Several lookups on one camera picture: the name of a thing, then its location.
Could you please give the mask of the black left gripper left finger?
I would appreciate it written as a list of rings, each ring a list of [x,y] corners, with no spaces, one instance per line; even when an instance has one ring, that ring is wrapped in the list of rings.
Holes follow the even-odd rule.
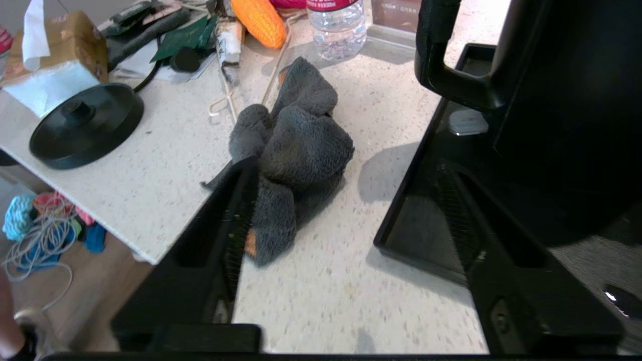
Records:
[[[111,322],[121,351],[223,351],[254,216],[257,157],[229,163]]]

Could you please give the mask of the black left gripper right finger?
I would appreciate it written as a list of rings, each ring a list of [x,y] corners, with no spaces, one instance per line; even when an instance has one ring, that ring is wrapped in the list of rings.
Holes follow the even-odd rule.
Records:
[[[436,192],[491,352],[617,352],[617,317],[465,169],[441,160]]]

